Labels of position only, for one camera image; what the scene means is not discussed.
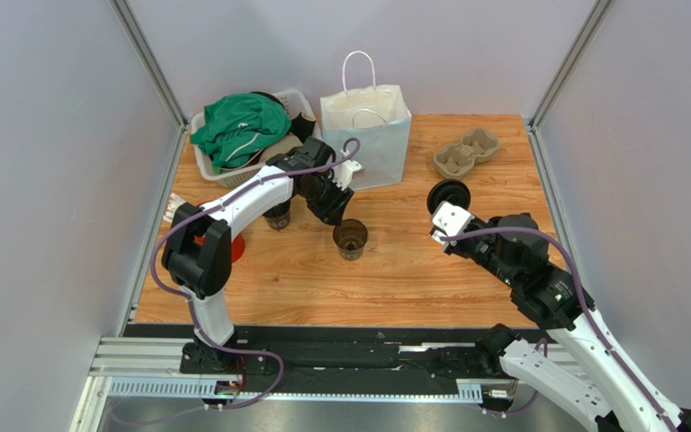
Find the black cup stack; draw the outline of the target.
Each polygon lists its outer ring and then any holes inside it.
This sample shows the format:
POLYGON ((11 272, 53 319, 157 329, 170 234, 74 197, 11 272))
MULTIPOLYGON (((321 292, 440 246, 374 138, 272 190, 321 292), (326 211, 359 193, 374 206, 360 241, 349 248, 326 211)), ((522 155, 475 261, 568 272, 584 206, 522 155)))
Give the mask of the black cup stack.
POLYGON ((273 230, 283 230, 291 221, 292 201, 281 202, 263 213, 268 226, 273 230))

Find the single black coffee cup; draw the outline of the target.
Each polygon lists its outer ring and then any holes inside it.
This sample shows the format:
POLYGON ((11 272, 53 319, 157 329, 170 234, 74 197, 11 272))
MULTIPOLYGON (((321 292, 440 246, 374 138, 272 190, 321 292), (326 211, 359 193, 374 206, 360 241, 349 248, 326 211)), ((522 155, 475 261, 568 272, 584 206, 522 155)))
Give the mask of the single black coffee cup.
POLYGON ((334 227, 332 236, 340 256, 346 260, 356 260, 363 254, 369 231, 360 220, 347 219, 334 227))

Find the black cup lid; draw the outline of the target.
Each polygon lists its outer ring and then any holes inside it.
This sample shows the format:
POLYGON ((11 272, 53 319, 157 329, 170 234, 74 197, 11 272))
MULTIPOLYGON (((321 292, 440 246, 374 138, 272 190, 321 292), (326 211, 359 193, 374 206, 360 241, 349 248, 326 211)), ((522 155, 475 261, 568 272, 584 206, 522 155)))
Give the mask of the black cup lid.
POLYGON ((471 204, 470 189, 460 180, 442 180, 430 190, 426 198, 428 212, 434 214, 443 202, 468 210, 471 204))

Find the white paper bag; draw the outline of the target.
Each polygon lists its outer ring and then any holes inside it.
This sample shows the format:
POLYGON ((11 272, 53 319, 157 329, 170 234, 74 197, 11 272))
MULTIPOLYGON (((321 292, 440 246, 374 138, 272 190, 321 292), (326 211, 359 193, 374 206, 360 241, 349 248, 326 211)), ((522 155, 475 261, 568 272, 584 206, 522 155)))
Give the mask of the white paper bag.
POLYGON ((341 67, 342 90, 319 98, 322 136, 326 143, 341 148, 346 140, 361 142, 355 161, 364 167, 355 179, 355 190, 370 189, 402 182, 412 113, 399 85, 379 85, 374 62, 364 51, 346 55, 341 67), (370 63, 372 82, 366 87, 350 88, 346 82, 348 61, 361 55, 370 63))

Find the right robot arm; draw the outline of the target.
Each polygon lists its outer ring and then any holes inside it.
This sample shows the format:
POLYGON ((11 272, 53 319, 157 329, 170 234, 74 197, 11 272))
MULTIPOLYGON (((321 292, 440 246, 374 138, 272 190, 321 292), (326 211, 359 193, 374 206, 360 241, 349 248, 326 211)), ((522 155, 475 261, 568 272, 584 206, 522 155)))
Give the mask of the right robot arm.
POLYGON ((477 343, 484 366, 532 386, 587 431, 691 431, 691 409, 671 401, 634 364, 578 281, 571 259, 564 259, 567 270, 550 262, 548 249, 556 241, 530 214, 484 221, 443 202, 431 221, 443 251, 474 261, 504 283, 517 309, 589 380, 550 361, 504 325, 477 343))

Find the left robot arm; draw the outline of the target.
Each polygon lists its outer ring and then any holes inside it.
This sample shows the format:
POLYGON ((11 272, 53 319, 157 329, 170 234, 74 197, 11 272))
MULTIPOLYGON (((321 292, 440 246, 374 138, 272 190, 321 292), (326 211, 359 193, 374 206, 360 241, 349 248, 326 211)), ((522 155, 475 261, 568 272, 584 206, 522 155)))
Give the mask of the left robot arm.
POLYGON ((252 222, 296 196, 324 224, 341 225, 354 195, 349 185, 363 168, 354 159, 360 148, 359 139, 349 138, 335 152, 310 137, 302 147, 269 159, 250 180, 219 199, 177 208, 171 229, 155 245, 175 286, 162 282, 155 264, 150 273, 161 289, 185 299, 199 341, 217 351, 243 355, 243 350, 226 345, 235 333, 224 293, 234 240, 252 222))

